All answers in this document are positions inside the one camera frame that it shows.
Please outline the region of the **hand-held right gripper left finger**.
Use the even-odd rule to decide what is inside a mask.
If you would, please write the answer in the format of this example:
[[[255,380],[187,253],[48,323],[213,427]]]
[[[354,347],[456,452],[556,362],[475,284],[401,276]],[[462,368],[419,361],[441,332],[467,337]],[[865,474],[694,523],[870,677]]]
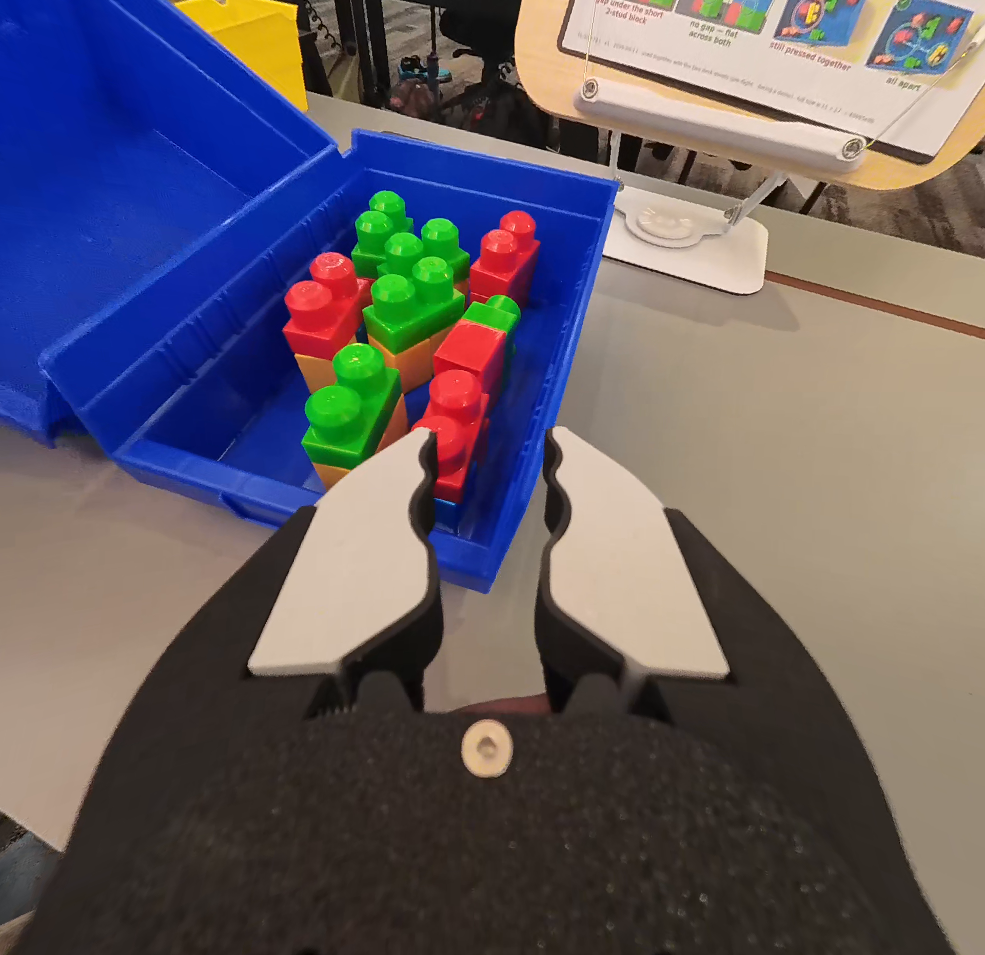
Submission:
[[[326,492],[247,663],[253,677],[422,675],[443,631],[437,433],[412,430]]]

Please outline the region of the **wooden clipboard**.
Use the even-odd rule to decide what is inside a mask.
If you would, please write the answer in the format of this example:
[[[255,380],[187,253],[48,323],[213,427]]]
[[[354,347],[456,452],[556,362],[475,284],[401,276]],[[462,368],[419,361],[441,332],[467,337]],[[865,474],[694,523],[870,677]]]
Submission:
[[[851,136],[824,126],[774,119],[646,76],[630,75],[559,48],[567,0],[522,0],[515,32],[520,79],[535,104],[560,119],[698,152],[864,189],[924,183],[953,167],[983,139],[979,92],[930,162],[904,161],[874,148],[842,155]]]

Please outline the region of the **blue plastic bin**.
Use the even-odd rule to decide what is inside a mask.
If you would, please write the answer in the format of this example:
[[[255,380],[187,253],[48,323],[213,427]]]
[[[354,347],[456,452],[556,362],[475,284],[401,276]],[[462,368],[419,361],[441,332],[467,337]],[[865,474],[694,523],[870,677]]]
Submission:
[[[43,358],[332,145],[167,0],[1,0],[2,425],[73,421]]]
[[[52,346],[41,368],[135,479],[277,529],[314,504],[302,450],[304,385],[283,335],[290,285],[323,249],[349,251],[370,196],[448,217],[464,249],[511,210],[541,242],[485,460],[457,530],[432,541],[442,579],[489,592],[540,476],[613,213],[608,179],[417,138],[332,138],[258,200]]]

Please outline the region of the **yellow plastic bin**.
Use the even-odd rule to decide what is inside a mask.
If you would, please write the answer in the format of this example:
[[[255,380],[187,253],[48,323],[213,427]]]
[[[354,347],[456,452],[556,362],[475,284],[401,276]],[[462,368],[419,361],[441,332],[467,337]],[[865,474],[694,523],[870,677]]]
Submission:
[[[275,0],[184,0],[176,6],[286,100],[307,111],[296,5]]]

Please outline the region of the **pile of colourful toy blocks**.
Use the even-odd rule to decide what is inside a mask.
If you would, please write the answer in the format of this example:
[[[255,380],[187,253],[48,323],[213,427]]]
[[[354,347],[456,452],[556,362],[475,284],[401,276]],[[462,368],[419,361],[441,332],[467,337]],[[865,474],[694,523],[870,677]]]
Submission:
[[[511,378],[541,242],[511,210],[476,258],[444,217],[415,228],[397,192],[374,193],[348,255],[320,253],[285,296],[283,334],[306,383],[302,449],[326,490],[412,430],[437,436],[437,520],[473,495],[491,414]]]

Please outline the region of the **printed instruction sheet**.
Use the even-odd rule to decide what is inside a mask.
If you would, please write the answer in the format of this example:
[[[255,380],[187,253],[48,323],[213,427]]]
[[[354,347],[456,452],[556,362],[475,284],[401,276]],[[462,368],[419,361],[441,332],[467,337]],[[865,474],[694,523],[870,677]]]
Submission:
[[[569,0],[560,51],[928,164],[983,90],[984,0]]]

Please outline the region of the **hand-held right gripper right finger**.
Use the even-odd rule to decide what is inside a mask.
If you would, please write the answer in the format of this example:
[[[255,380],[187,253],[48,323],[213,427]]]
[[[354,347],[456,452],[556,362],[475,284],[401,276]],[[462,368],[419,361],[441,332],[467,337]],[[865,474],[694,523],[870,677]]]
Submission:
[[[546,433],[543,463],[542,666],[566,682],[725,680],[730,666],[658,497],[563,426]]]

